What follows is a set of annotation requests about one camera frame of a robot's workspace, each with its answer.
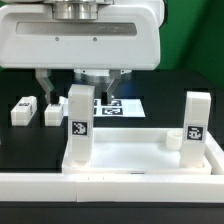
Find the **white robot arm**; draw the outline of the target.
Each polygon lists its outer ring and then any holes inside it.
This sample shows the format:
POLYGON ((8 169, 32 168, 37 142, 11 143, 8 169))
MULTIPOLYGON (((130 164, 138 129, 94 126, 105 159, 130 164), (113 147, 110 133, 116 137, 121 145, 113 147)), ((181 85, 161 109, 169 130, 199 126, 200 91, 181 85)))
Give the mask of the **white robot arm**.
POLYGON ((33 69, 52 100, 53 69, 153 70, 161 59, 165 0, 2 0, 0 67, 33 69))

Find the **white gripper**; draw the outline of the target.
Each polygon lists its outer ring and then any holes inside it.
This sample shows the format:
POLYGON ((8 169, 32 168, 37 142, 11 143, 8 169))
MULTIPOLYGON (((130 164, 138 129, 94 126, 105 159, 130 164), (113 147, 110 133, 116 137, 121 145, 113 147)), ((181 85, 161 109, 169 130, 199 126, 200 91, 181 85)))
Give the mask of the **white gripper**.
POLYGON ((95 20, 56 20, 50 4, 7 4, 0 7, 0 66, 36 69, 35 77, 48 104, 59 96, 50 69, 110 70, 101 93, 110 104, 121 71, 153 70, 160 63, 161 3, 113 1, 98 9, 95 20))

